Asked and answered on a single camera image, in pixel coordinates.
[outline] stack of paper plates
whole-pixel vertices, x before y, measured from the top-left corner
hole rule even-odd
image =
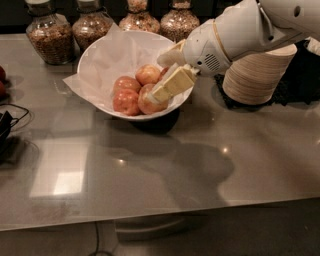
[[[292,44],[235,61],[225,74],[222,85],[224,92],[243,104],[267,102],[296,52],[297,47]]]

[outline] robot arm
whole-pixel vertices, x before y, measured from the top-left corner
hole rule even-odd
[[[182,49],[186,63],[211,76],[232,61],[320,38],[319,0],[243,0],[195,29]]]

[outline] jar of nuts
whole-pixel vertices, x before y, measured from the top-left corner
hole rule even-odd
[[[25,0],[33,17],[26,34],[39,56],[48,64],[60,65],[75,57],[72,28],[65,16],[56,14],[51,0]]]
[[[107,10],[99,0],[77,0],[80,18],[73,24],[73,35],[85,51],[89,45],[105,36],[113,24]]]
[[[162,17],[160,25],[161,35],[179,42],[186,39],[200,21],[192,12],[191,0],[172,0],[170,11]]]
[[[160,22],[148,11],[148,0],[127,0],[127,16],[123,18],[119,27],[123,30],[142,30],[160,33]]]

